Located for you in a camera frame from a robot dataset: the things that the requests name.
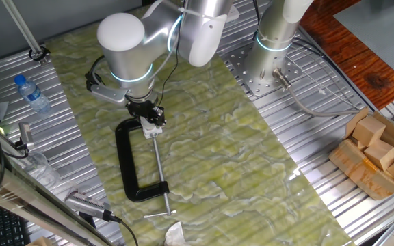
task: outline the black clamp frame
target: black clamp frame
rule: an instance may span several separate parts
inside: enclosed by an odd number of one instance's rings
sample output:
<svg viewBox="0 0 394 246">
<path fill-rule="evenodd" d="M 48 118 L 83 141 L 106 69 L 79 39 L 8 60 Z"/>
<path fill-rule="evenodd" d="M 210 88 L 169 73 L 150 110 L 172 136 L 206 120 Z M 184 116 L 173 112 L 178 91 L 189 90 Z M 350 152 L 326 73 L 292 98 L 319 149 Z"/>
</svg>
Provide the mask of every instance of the black clamp frame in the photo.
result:
<svg viewBox="0 0 394 246">
<path fill-rule="evenodd" d="M 150 198 L 158 197 L 170 192 L 166 181 L 152 184 L 147 187 L 139 187 L 136 176 L 135 162 L 131 151 L 131 131 L 141 129 L 142 125 L 136 118 L 121 122 L 115 131 L 118 159 L 120 161 L 122 182 L 127 198 L 132 202 L 143 202 Z"/>
</svg>

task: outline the gray sheet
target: gray sheet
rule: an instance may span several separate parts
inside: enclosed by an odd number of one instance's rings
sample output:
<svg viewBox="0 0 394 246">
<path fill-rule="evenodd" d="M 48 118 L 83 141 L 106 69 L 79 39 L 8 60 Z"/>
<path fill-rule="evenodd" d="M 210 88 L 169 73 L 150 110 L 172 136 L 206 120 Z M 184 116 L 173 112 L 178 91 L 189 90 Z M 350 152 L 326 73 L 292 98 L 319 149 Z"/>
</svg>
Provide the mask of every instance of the gray sheet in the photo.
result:
<svg viewBox="0 0 394 246">
<path fill-rule="evenodd" d="M 334 17 L 394 69 L 394 0 L 362 0 Z"/>
</svg>

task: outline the wooden table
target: wooden table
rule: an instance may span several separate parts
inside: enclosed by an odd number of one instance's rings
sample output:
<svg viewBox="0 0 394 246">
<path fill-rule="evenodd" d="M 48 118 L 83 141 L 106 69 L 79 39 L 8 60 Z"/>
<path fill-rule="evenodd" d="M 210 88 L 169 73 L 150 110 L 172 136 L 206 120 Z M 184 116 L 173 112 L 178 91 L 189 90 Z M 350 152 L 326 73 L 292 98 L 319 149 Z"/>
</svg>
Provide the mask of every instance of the wooden table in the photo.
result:
<svg viewBox="0 0 394 246">
<path fill-rule="evenodd" d="M 300 24 L 368 99 L 382 109 L 394 101 L 394 70 L 333 17 L 358 2 L 315 0 Z"/>
</svg>

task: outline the white paper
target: white paper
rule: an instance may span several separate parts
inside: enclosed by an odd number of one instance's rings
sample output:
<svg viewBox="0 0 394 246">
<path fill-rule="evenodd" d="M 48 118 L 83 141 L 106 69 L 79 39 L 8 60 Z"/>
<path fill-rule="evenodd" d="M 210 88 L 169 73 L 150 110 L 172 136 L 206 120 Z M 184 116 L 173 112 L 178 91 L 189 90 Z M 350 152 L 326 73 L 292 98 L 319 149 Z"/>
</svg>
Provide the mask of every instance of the white paper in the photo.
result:
<svg viewBox="0 0 394 246">
<path fill-rule="evenodd" d="M 182 224 L 175 223 L 165 234 L 165 246 L 191 246 L 183 237 Z"/>
</svg>

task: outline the metal pole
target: metal pole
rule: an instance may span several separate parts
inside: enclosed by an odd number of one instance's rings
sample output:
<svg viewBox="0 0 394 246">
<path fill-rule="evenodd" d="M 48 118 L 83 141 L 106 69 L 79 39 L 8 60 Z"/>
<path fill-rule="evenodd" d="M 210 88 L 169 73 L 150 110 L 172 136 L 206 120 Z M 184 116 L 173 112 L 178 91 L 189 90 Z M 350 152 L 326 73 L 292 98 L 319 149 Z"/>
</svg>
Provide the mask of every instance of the metal pole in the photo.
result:
<svg viewBox="0 0 394 246">
<path fill-rule="evenodd" d="M 159 155 L 159 150 L 157 148 L 156 133 L 153 133 L 151 137 L 153 138 L 153 145 L 155 146 L 157 169 L 159 170 L 159 179 L 161 180 L 161 182 L 163 182 L 163 181 L 165 181 L 165 178 L 163 177 L 161 157 Z M 171 209 L 170 209 L 170 203 L 168 202 L 168 194 L 167 193 L 163 194 L 163 199 L 165 200 L 165 207 L 167 208 L 167 215 L 170 216 Z"/>
<path fill-rule="evenodd" d="M 13 21 L 18 26 L 19 30 L 21 31 L 22 35 L 24 35 L 25 40 L 27 41 L 30 48 L 33 50 L 35 55 L 40 55 L 42 53 L 42 49 L 40 48 L 38 42 L 34 38 L 33 34 L 30 32 L 27 24 L 25 23 L 24 19 L 19 13 L 18 9 L 16 8 L 13 0 L 2 0 L 4 3 L 5 8 L 10 13 L 13 18 Z"/>
</svg>

